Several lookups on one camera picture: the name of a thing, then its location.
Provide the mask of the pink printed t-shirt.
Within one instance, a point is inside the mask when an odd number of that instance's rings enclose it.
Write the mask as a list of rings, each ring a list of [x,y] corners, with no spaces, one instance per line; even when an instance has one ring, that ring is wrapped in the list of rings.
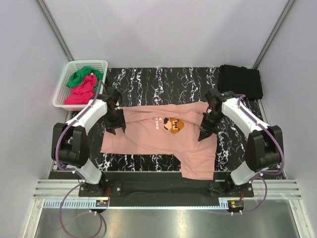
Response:
[[[199,141],[206,102],[124,107],[126,129],[105,132],[101,152],[127,155],[173,155],[187,179],[212,180],[217,136]]]

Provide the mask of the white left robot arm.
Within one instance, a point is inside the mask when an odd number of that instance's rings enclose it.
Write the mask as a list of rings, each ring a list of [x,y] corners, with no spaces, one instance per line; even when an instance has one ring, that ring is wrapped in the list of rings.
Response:
[[[82,179],[82,196],[102,196],[110,192],[104,174],[90,159],[88,134],[99,119],[106,132],[116,135],[116,129],[126,130],[122,95],[115,88],[95,94],[74,118],[53,127],[52,159],[63,171],[70,171]]]

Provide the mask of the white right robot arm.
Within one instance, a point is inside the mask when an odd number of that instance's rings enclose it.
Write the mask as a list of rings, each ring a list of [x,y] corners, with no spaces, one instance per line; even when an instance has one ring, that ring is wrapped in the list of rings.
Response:
[[[270,126],[256,117],[242,103],[243,95],[232,91],[220,93],[211,89],[205,94],[208,103],[200,125],[199,141],[219,133],[218,124],[223,117],[231,119],[244,133],[247,146],[243,163],[233,170],[219,185],[220,195],[237,196],[246,184],[261,174],[269,174],[269,168],[280,165],[284,169],[283,135],[279,126]]]

